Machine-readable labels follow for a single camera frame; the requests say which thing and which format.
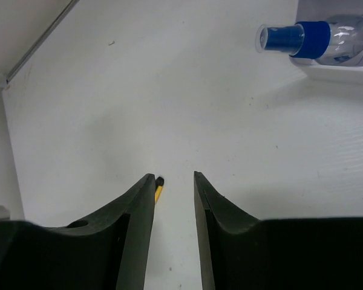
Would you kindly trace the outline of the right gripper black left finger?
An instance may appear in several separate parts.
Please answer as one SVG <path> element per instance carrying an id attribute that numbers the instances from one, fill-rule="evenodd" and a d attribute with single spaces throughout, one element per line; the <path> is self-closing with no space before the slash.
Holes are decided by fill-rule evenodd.
<path id="1" fill-rule="evenodd" d="M 155 176 L 65 227 L 0 221 L 0 289 L 142 289 Z"/>

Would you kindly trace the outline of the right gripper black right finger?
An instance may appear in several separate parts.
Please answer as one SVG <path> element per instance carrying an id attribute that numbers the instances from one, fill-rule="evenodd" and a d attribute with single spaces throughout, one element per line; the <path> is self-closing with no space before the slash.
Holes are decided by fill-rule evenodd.
<path id="1" fill-rule="evenodd" d="M 363 217 L 259 220 L 194 174 L 203 289 L 363 289 Z"/>

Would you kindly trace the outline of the white compartment organizer tray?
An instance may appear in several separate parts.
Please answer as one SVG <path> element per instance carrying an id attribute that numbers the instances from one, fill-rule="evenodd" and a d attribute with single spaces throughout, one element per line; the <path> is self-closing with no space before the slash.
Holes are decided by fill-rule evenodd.
<path id="1" fill-rule="evenodd" d="M 363 15 L 363 1 L 298 1 L 296 21 L 321 21 L 334 15 Z M 347 66 L 320 65 L 314 60 L 291 62 L 313 80 L 363 85 L 363 54 Z"/>

